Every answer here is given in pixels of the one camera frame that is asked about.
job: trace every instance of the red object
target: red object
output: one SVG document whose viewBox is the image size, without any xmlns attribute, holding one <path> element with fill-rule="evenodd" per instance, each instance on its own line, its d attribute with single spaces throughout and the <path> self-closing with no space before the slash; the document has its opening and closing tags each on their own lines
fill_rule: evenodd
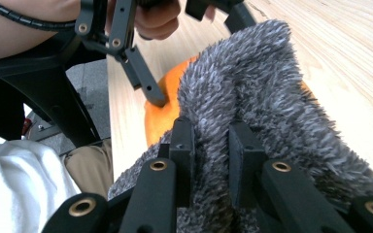
<svg viewBox="0 0 373 233">
<path fill-rule="evenodd" d="M 28 132 L 31 126 L 32 126 L 32 120 L 30 120 L 29 118 L 26 118 L 25 121 L 23 122 L 23 127 L 22 127 L 23 136 Z"/>
</svg>

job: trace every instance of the orange cloth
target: orange cloth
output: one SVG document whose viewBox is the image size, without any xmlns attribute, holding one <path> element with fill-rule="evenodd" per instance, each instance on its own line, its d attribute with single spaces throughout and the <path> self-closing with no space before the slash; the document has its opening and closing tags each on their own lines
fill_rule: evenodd
<svg viewBox="0 0 373 233">
<path fill-rule="evenodd" d="M 157 143 L 163 133 L 172 128 L 174 120 L 180 115 L 178 87 L 187 66 L 194 62 L 196 58 L 197 56 L 177 65 L 158 82 L 159 88 L 167 98 L 164 107 L 159 108 L 148 101 L 145 103 L 145 134 L 148 147 Z M 304 82 L 302 82 L 301 88 L 309 90 Z"/>
</svg>

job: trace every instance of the fuzzy gray cloth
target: fuzzy gray cloth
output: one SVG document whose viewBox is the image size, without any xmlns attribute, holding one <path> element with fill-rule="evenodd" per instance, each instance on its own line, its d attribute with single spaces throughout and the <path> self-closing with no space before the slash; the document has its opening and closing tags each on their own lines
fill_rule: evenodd
<svg viewBox="0 0 373 233">
<path fill-rule="evenodd" d="M 181 116 L 194 125 L 193 204 L 178 209 L 178 232 L 258 232 L 255 210 L 234 210 L 228 193 L 228 125 L 242 119 L 259 132 L 270 158 L 298 164 L 327 198 L 350 203 L 373 195 L 373 171 L 334 131 L 324 110 L 300 88 L 288 26 L 269 20 L 207 48 L 184 74 Z M 160 143 L 169 143 L 171 132 Z M 151 146 L 111 187 L 113 198 L 135 185 Z"/>
</svg>

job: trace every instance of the skin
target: skin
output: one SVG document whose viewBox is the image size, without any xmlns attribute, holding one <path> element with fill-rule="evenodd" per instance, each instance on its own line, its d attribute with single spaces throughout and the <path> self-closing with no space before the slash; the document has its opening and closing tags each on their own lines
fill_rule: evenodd
<svg viewBox="0 0 373 233">
<path fill-rule="evenodd" d="M 47 21 L 69 21 L 78 17 L 79 0 L 0 0 L 5 6 L 21 15 Z M 108 1 L 106 30 L 111 28 L 116 0 Z M 179 27 L 178 15 L 181 6 L 178 0 L 143 9 L 137 7 L 135 27 L 138 32 L 148 38 L 164 40 Z M 206 17 L 213 19 L 215 9 L 208 8 Z M 54 32 L 29 28 L 0 16 L 0 58 L 30 50 L 52 37 Z"/>
</svg>

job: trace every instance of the human hand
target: human hand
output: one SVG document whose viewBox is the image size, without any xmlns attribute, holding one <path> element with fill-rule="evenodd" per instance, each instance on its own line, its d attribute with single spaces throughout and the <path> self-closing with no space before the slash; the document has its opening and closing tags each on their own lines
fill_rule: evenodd
<svg viewBox="0 0 373 233">
<path fill-rule="evenodd" d="M 106 30 L 110 32 L 117 0 L 109 0 Z M 179 26 L 178 15 L 181 12 L 178 0 L 164 0 L 161 4 L 151 8 L 137 6 L 135 27 L 146 38 L 164 40 L 174 33 Z M 205 17 L 214 20 L 215 8 L 210 6 Z"/>
</svg>

